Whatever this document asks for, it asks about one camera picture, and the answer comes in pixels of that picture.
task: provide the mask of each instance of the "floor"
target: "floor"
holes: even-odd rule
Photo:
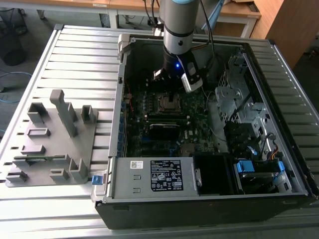
[[[32,73],[49,40],[54,25],[57,23],[101,27],[100,16],[93,13],[81,13],[79,17],[78,13],[73,12],[45,11],[46,20],[40,20],[36,10],[25,9],[25,12],[25,22],[28,27],[28,33],[21,36],[20,40],[27,52],[27,59],[15,67],[6,66],[0,60],[0,70]],[[125,24],[124,17],[120,16],[119,21],[120,27],[143,30],[150,29],[150,27],[147,26],[146,17],[136,16],[130,19],[131,24]],[[319,89],[319,56],[313,60],[308,60],[307,56],[303,56],[294,68],[294,73],[315,107],[319,109],[319,97],[316,91],[316,89]],[[6,101],[19,100],[28,84],[28,80],[27,75],[9,75],[0,78],[1,84],[6,87],[6,92],[0,93],[0,99]],[[6,104],[0,102],[0,137],[3,135],[2,130],[7,128],[16,106],[17,103]]]
[[[28,32],[20,36],[20,41],[27,52],[27,59],[14,67],[7,66],[0,60],[0,75],[4,73],[3,71],[33,73],[55,24],[62,23],[67,25],[101,27],[100,16],[93,13],[81,13],[81,17],[79,17],[79,14],[74,12],[45,11],[46,20],[40,20],[36,10],[25,9],[25,13],[26,17],[24,19]],[[120,16],[120,27],[141,30],[151,29],[147,26],[146,17],[133,17],[133,19],[130,19],[130,23],[131,24],[125,24],[124,17]],[[28,81],[29,77],[27,75],[8,75],[0,78],[0,84],[6,88],[4,93],[0,93],[0,99],[5,101],[18,101],[22,97]],[[0,102],[0,138],[4,134],[2,130],[7,128],[17,105],[18,103],[8,104]]]

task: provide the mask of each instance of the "wooden desk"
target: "wooden desk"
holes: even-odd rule
[[[107,13],[110,0],[0,0],[1,7],[39,10]]]
[[[152,14],[150,1],[147,0],[149,14]],[[111,28],[118,27],[118,15],[146,16],[142,0],[110,0],[109,9]],[[159,15],[159,7],[154,6],[155,16]],[[252,12],[246,3],[230,2],[223,6],[214,31],[216,35],[250,37],[259,12]]]
[[[293,68],[319,30],[319,0],[255,0],[263,17],[253,38],[272,39]]]
[[[0,0],[2,7],[31,8],[40,10],[108,13],[111,28],[118,28],[118,15],[146,16],[142,0]],[[147,0],[149,14],[152,14],[150,0]],[[159,7],[154,7],[155,16]],[[247,4],[230,2],[223,6],[214,31],[216,35],[250,37],[259,12],[252,12]]]

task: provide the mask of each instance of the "black trash bin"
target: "black trash bin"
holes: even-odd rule
[[[0,7],[0,20],[10,22],[18,35],[25,34],[27,27],[21,9]]]
[[[0,58],[9,66],[25,60],[25,51],[11,22],[0,21]]]

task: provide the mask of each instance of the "barcode label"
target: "barcode label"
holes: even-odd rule
[[[93,6],[99,6],[99,7],[107,7],[107,5],[106,4],[93,4]]]
[[[143,169],[143,161],[131,161],[131,169]]]
[[[181,182],[172,182],[171,183],[173,186],[181,186]]]

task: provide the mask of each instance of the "blue cable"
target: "blue cable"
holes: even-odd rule
[[[14,71],[14,72],[8,72],[8,73],[5,73],[3,75],[0,76],[0,78],[4,77],[4,76],[7,76],[7,75],[10,75],[10,74],[25,74],[25,75],[28,75],[29,77],[32,77],[32,74],[28,73],[28,72],[23,72],[23,71]]]
[[[18,103],[20,101],[4,101],[4,100],[0,99],[0,102],[3,102],[3,103]]]

